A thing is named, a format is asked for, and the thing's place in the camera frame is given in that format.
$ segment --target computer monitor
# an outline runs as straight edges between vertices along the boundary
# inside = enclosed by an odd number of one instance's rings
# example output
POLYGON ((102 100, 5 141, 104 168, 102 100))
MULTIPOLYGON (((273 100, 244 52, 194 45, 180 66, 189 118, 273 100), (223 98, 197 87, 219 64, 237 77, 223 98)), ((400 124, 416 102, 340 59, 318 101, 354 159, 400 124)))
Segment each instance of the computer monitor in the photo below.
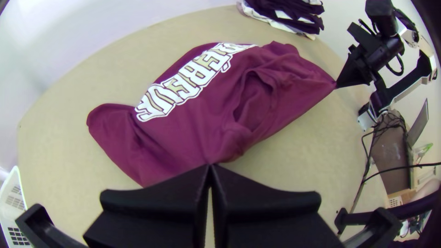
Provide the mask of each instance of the computer monitor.
POLYGON ((428 121, 429 121, 429 106, 426 98, 423 108, 419 112, 417 119, 415 120, 412 127, 407 133, 407 143, 409 144, 410 147, 413 147, 415 145, 428 121))

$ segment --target t-shirt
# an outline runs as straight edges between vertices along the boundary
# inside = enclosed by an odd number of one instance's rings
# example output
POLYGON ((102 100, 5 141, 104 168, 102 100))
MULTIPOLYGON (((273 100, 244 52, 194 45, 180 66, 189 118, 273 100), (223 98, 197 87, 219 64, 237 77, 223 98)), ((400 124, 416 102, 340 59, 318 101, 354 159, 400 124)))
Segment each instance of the t-shirt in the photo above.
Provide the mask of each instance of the t-shirt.
POLYGON ((136 107, 103 104, 87 118, 93 138, 141 186, 232 161, 335 89, 278 42, 201 45, 148 85, 136 107))

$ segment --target desk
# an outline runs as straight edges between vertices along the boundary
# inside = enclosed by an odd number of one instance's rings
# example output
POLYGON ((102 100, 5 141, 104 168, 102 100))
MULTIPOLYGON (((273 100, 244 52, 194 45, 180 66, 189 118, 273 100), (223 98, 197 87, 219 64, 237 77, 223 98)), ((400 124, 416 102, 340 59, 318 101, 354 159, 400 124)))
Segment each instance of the desk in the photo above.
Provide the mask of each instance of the desk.
MULTIPOLYGON (((85 124, 88 113, 106 102, 136 105, 151 82, 197 45, 215 41, 264 45, 273 40, 293 44, 300 55, 334 78, 343 67, 320 39, 274 29, 240 15, 234 6, 153 25, 82 62, 55 83, 19 124, 18 160, 27 205, 41 203, 59 229, 83 241, 83 233, 102 210, 101 191, 139 188, 90 136, 85 124)), ((336 90, 225 166, 277 189, 318 191, 319 213, 336 230, 336 210, 350 208, 364 172, 362 130, 355 119, 367 99, 363 86, 336 90)), ((383 203, 370 199, 372 206, 365 210, 383 203)))

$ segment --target folded clothing stack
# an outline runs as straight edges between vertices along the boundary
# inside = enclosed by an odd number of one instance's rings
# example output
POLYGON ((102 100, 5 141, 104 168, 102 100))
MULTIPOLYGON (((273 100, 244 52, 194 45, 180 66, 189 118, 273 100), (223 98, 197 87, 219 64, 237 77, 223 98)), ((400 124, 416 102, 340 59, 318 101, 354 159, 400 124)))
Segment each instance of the folded clothing stack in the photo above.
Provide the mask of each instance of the folded clothing stack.
POLYGON ((272 27, 314 40, 324 29, 318 16, 325 10, 319 0, 243 0, 237 3, 241 13, 269 23, 272 27))

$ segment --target black cable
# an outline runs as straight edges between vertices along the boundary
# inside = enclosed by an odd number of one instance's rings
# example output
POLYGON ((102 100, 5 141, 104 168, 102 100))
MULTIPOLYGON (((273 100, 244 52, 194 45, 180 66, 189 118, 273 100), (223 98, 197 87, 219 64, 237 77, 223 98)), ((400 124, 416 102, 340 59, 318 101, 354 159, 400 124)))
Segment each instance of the black cable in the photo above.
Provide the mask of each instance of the black cable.
POLYGON ((358 22, 365 28, 367 29, 371 35, 375 36, 375 33, 372 31, 372 29, 362 20, 362 19, 358 19, 358 22))
POLYGON ((364 170, 364 173, 363 173, 363 179, 362 179, 362 182, 361 182, 360 185, 363 184, 364 179, 366 178, 367 174, 369 173, 372 148, 377 143, 377 141, 380 140, 380 137, 390 128, 401 127, 403 129, 403 132, 406 133, 406 122, 405 122, 404 118, 401 117, 401 116, 398 117, 398 116, 396 116, 395 114, 393 114, 391 112, 388 112, 386 114, 381 115, 381 120, 374 126, 374 128, 379 127, 381 124, 383 124, 385 122, 385 118, 384 117, 386 115, 389 118, 389 122, 385 124, 385 127, 382 127, 382 128, 380 128, 378 130, 374 130, 374 131, 372 131, 372 132, 362 136, 362 144, 363 144, 364 152, 366 154, 367 161, 366 161, 366 164, 365 164, 365 170, 364 170), (368 151, 366 149, 366 145, 364 144, 364 138, 366 136, 370 135, 370 134, 373 134, 373 137, 372 137, 372 143, 371 143, 371 146, 369 148, 369 153, 368 153, 368 151))
POLYGON ((375 23, 373 23, 373 22, 372 22, 372 28, 373 28, 375 34, 378 34, 377 27, 375 26, 375 23))
POLYGON ((401 71, 400 72, 394 71, 394 69, 392 69, 392 67, 390 67, 389 63, 386 64, 386 68, 388 68, 390 70, 390 72, 392 72, 395 76, 402 76, 404 73, 403 60, 401 60, 401 57, 399 55, 397 55, 396 58, 398 59, 398 63, 400 63, 401 71))
POLYGON ((379 175, 381 173, 384 172, 389 172, 389 171, 393 171, 393 170, 397 170, 397 169, 410 169, 410 168, 416 168, 416 167, 426 167, 426 166, 438 166, 441 165, 441 162, 437 162, 437 163, 424 163, 424 164, 417 164, 417 165, 409 165, 409 166, 401 166, 401 167, 395 167, 395 168, 390 168, 390 169, 385 169, 382 170, 378 173, 373 174, 372 176, 368 177, 367 179, 365 179, 362 183, 365 183, 367 180, 375 177, 376 175, 379 175))

